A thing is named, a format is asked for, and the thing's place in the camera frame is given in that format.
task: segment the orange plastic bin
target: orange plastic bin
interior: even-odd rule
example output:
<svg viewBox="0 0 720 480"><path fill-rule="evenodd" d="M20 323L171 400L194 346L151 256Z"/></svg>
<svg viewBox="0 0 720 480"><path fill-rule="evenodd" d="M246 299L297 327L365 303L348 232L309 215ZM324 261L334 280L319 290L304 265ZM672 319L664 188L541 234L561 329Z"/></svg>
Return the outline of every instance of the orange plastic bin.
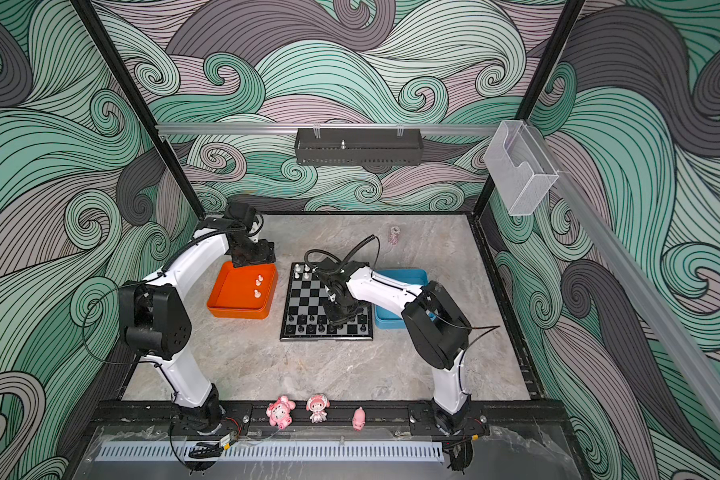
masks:
<svg viewBox="0 0 720 480"><path fill-rule="evenodd" d="M259 275L264 279L261 285L256 284ZM276 285L275 264L235 268L232 262L226 262L208 299L208 310L214 316L224 318L265 319L272 306ZM256 298L254 290L261 292L261 296Z"/></svg>

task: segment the blue plastic bin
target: blue plastic bin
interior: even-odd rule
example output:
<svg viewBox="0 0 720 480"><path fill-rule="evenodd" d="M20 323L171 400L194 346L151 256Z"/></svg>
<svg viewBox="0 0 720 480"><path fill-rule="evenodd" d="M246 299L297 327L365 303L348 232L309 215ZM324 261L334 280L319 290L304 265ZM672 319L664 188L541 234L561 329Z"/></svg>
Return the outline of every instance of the blue plastic bin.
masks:
<svg viewBox="0 0 720 480"><path fill-rule="evenodd" d="M411 283L412 285L426 285L427 272L420 268L399 268L396 270L377 270L379 274L388 276L399 282ZM376 327L382 330L403 329L405 322L399 316L393 314L387 309L380 306L374 306L376 309Z"/></svg>

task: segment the wall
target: wall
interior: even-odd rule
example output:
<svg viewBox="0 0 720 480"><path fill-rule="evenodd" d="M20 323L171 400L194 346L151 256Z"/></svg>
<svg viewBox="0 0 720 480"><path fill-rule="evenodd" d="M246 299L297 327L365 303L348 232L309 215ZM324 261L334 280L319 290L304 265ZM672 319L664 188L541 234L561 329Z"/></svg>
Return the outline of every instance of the wall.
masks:
<svg viewBox="0 0 720 480"><path fill-rule="evenodd" d="M159 122L492 124L514 116L564 0L94 3ZM487 141L428 138L426 164L369 171L299 166L293 136L173 138L210 210L471 210Z"/></svg>
<svg viewBox="0 0 720 480"><path fill-rule="evenodd" d="M531 121L720 371L720 1L588 12ZM720 434L556 190L487 234L596 478L720 478Z"/></svg>
<svg viewBox="0 0 720 480"><path fill-rule="evenodd" d="M58 478L128 366L89 306L192 231L67 0L0 1L0 478ZM144 180L142 167L152 175ZM87 321L116 348L116 297Z"/></svg>

